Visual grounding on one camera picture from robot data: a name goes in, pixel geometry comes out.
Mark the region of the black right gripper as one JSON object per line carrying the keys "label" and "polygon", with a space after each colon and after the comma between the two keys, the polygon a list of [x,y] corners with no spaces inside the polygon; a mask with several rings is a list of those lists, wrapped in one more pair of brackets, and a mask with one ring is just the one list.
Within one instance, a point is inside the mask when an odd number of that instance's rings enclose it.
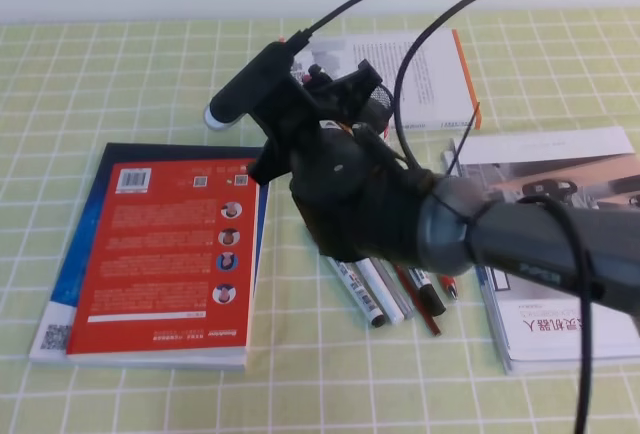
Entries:
{"label": "black right gripper", "polygon": [[312,88],[290,72],[250,113],[267,141],[249,173],[261,185],[290,175],[294,203],[323,254],[418,266],[419,215],[435,177],[403,167],[368,124],[355,123],[381,84],[366,61]]}

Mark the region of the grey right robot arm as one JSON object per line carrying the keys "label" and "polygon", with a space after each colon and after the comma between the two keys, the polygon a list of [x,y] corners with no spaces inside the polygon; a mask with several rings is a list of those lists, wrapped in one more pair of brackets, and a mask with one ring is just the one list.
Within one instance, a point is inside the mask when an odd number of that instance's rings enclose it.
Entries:
{"label": "grey right robot arm", "polygon": [[388,147],[376,124],[398,112],[367,62],[301,83],[292,59],[254,60],[227,86],[229,107],[266,134],[251,177],[290,175],[290,191],[324,255],[380,257],[458,275],[492,267],[630,315],[639,311],[639,218],[530,195],[492,201],[469,180],[424,169]]}

